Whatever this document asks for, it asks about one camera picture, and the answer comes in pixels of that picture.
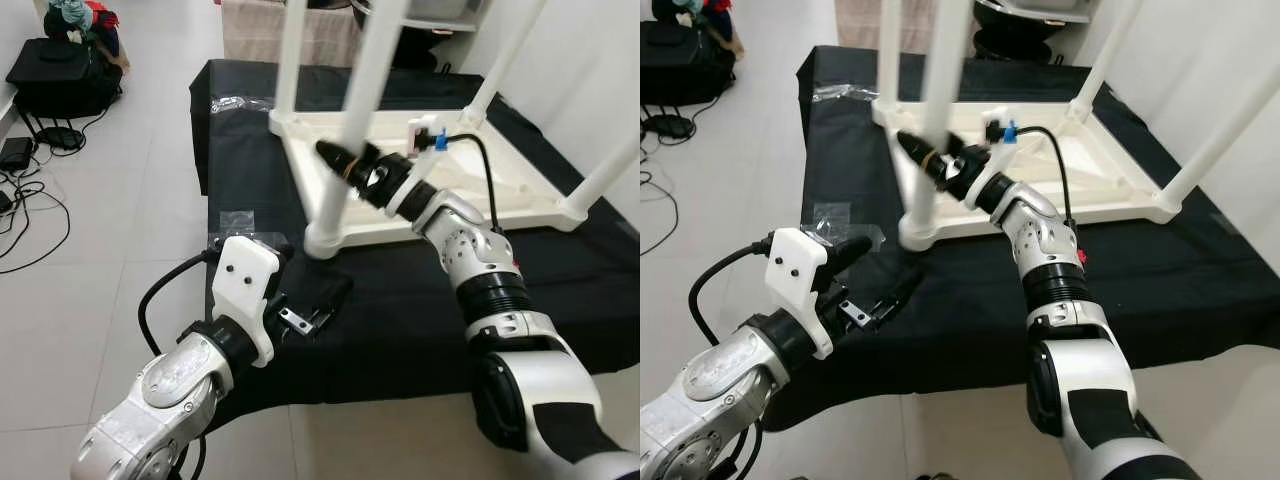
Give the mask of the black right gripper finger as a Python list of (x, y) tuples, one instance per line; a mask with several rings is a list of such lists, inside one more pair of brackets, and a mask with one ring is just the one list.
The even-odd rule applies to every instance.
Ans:
[(349, 175), (356, 164), (358, 164), (360, 154), (352, 152), (347, 147), (334, 143), (329, 140), (319, 140), (315, 142), (315, 152), (321, 159), (321, 161), (346, 184), (349, 183)]
[(920, 168), (922, 172), (931, 172), (931, 165), (938, 155), (934, 146), (923, 140), (919, 134), (909, 131), (896, 131), (893, 137), (901, 150)]

